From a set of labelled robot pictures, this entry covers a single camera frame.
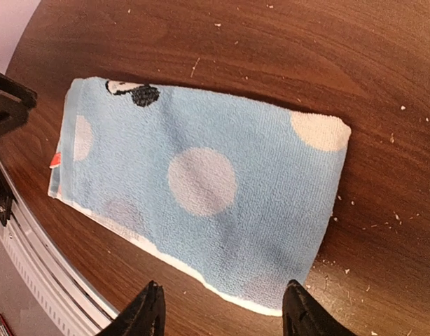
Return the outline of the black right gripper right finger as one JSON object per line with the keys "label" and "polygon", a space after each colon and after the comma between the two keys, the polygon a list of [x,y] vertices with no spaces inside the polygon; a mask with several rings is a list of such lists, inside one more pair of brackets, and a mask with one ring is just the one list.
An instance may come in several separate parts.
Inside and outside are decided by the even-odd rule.
{"label": "black right gripper right finger", "polygon": [[336,321],[295,279],[282,300],[283,336],[355,336]]}

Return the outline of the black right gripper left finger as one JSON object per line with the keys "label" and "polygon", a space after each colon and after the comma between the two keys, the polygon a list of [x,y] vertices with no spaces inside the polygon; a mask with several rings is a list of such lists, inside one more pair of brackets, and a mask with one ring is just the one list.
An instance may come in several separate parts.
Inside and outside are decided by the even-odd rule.
{"label": "black right gripper left finger", "polygon": [[163,287],[150,281],[97,336],[164,336],[165,311]]}

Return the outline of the blue mickey dotted towel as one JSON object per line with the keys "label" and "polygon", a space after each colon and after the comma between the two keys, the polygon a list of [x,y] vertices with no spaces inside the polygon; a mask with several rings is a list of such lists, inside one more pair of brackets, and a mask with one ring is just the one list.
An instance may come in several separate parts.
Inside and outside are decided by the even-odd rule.
{"label": "blue mickey dotted towel", "polygon": [[77,78],[48,194],[224,300],[280,316],[326,233],[351,133],[245,97]]}

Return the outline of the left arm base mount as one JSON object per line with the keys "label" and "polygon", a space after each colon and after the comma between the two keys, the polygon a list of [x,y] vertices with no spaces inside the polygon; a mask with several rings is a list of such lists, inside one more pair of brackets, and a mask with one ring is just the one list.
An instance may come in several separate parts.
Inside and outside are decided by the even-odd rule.
{"label": "left arm base mount", "polygon": [[4,227],[10,219],[13,200],[12,190],[0,171],[0,224]]}

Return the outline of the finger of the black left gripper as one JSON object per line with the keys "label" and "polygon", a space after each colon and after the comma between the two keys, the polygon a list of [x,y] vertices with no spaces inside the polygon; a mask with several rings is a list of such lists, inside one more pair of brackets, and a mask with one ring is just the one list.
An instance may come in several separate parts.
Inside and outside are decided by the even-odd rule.
{"label": "finger of the black left gripper", "polygon": [[25,125],[37,93],[0,73],[0,137]]}

